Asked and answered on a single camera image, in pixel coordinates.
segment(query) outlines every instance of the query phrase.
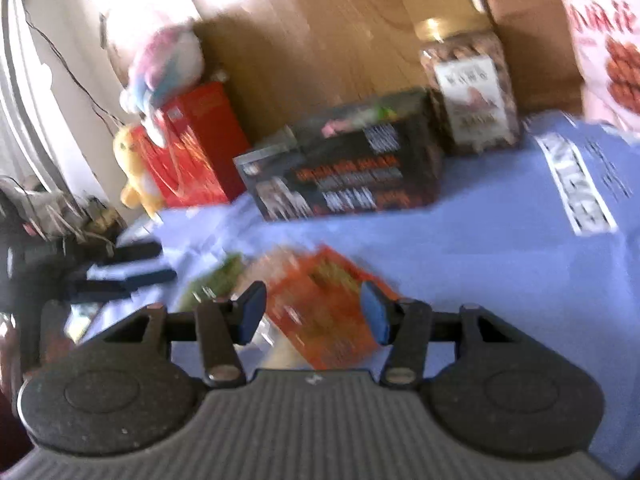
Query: yellow teddy bear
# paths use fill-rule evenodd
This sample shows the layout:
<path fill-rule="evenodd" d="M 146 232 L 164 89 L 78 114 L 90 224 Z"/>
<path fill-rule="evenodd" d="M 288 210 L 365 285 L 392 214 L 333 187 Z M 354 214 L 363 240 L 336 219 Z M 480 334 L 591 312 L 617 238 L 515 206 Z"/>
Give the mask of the yellow teddy bear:
<path fill-rule="evenodd" d="M 124 126 L 113 139 L 116 161 L 129 179 L 120 193 L 120 201 L 130 209 L 142 205 L 146 213 L 155 219 L 165 206 L 164 198 L 136 151 L 132 129 L 133 126 Z"/>

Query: white label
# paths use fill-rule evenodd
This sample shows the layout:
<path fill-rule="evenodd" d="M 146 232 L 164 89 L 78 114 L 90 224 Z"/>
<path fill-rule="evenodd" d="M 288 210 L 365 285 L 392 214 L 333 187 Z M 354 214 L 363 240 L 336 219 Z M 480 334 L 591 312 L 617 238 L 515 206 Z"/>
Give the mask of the white label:
<path fill-rule="evenodd" d="M 376 200 L 368 187 L 360 189 L 343 189 L 322 193 L 327 207 L 335 212 L 350 211 L 359 207 L 361 209 L 375 209 Z"/>
<path fill-rule="evenodd" d="M 494 60 L 489 56 L 440 63 L 436 78 L 453 138 L 481 150 L 509 134 Z"/>
<path fill-rule="evenodd" d="M 574 233 L 588 236 L 617 231 L 618 225 L 593 183 L 578 147 L 555 132 L 535 139 L 545 154 Z"/>
<path fill-rule="evenodd" d="M 369 146 L 375 153 L 396 152 L 400 149 L 398 132 L 391 124 L 378 124 L 364 129 Z"/>

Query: plush toy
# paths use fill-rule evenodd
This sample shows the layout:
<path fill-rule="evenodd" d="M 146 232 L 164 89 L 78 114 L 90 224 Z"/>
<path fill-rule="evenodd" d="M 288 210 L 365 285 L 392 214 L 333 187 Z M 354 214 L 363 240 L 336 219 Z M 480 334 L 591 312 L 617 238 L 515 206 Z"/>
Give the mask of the plush toy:
<path fill-rule="evenodd" d="M 171 98 L 196 85 L 204 72 L 200 41 L 191 23 L 158 30 L 136 54 L 129 67 L 129 86 L 120 105 L 129 113 L 146 115 L 143 124 L 149 137 L 164 148 L 165 138 L 155 113 Z"/>
<path fill-rule="evenodd" d="M 142 205 L 146 213 L 155 219 L 158 211 L 164 208 L 164 198 L 136 151 L 132 128 L 133 126 L 124 126 L 113 139 L 113 153 L 129 179 L 120 193 L 120 201 L 131 209 Z"/>

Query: pink plush toy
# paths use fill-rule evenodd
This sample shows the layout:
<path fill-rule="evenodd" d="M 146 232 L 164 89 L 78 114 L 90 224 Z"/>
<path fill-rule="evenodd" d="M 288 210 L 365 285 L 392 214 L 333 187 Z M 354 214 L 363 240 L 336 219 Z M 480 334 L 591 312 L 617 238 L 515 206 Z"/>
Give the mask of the pink plush toy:
<path fill-rule="evenodd" d="M 120 105 L 129 113 L 146 115 L 143 124 L 158 146 L 165 146 L 156 110 L 196 85 L 202 78 L 204 58 L 191 23 L 158 30 L 141 48 L 129 67 L 129 86 L 120 95 Z"/>

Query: red food packaging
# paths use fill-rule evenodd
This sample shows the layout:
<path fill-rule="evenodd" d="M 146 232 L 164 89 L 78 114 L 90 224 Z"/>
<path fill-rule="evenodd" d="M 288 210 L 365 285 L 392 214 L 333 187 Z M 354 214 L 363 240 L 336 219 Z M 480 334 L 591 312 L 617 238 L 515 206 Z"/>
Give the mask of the red food packaging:
<path fill-rule="evenodd" d="M 313 368 L 357 365 L 379 348 L 360 308 L 364 281 L 398 298 L 375 276 L 323 247 L 273 286 L 267 315 Z"/>
<path fill-rule="evenodd" d="M 142 126 L 132 136 L 168 207 L 230 203 L 244 192 L 233 158 L 249 143 L 221 83 L 172 99 L 158 110 L 157 120 L 164 148 Z"/>

